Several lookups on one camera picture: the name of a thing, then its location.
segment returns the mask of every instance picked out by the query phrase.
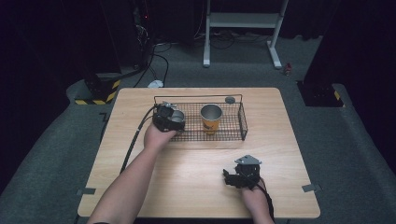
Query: metal stand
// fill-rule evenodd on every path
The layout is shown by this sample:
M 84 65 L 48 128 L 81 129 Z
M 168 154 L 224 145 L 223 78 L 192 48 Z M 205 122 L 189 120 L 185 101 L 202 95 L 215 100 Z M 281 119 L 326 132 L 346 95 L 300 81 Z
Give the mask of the metal stand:
M 289 0 L 283 0 L 279 13 L 211 13 L 210 0 L 207 0 L 204 67 L 210 66 L 210 27 L 245 27 L 245 28 L 273 28 L 274 34 L 267 46 L 274 62 L 274 67 L 282 68 L 277 56 L 275 44 L 279 35 L 285 11 Z

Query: paper cup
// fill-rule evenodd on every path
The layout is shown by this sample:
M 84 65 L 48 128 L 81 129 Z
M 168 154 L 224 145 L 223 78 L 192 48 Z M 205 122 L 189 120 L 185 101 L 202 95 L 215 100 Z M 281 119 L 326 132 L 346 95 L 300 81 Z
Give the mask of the paper cup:
M 204 132 L 207 134 L 215 134 L 219 129 L 222 110 L 218 105 L 204 105 L 201 109 L 202 122 L 204 124 Z

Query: wooden table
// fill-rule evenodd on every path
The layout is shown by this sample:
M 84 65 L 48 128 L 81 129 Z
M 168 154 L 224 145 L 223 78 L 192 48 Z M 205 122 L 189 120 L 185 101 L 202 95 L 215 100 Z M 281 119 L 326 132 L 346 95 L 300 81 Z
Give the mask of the wooden table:
M 251 155 L 262 161 L 261 176 L 275 217 L 315 218 L 320 214 L 288 113 L 275 88 L 122 89 L 115 102 L 78 213 L 91 215 L 104 191 L 120 173 L 134 133 L 154 96 L 242 94 L 247 119 L 245 141 L 171 142 L 159 156 L 140 217 L 250 217 L 239 189 L 224 183 L 222 170 L 235 174 L 234 160 Z M 131 161 L 143 148 L 148 122 L 139 134 Z

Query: wire basket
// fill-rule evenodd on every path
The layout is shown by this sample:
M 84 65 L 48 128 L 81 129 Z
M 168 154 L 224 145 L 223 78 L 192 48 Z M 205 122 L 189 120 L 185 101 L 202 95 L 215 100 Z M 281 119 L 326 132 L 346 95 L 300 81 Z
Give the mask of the wire basket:
M 242 95 L 204 95 L 204 96 L 155 96 L 155 104 L 167 102 L 176 106 L 185 115 L 183 132 L 175 135 L 171 141 L 238 141 L 245 140 L 248 124 L 245 117 Z M 207 104 L 216 104 L 222 109 L 219 129 L 214 134 L 203 130 L 201 108 Z

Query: small metal object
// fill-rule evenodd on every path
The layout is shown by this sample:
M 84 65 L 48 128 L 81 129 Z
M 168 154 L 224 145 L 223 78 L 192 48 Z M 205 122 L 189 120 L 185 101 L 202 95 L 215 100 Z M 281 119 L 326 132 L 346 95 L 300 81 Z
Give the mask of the small metal object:
M 232 96 L 227 96 L 227 97 L 225 98 L 225 103 L 231 105 L 231 104 L 235 103 L 235 98 L 233 98 Z
M 168 102 L 165 102 L 165 101 L 163 101 L 163 105 L 166 106 L 166 107 L 176 107 L 175 105 L 173 105 L 171 103 L 168 103 Z
M 245 165 L 256 165 L 256 164 L 262 164 L 261 161 L 257 160 L 256 158 L 246 155 L 244 157 L 239 158 L 238 160 L 235 160 L 236 163 L 241 164 L 244 163 Z

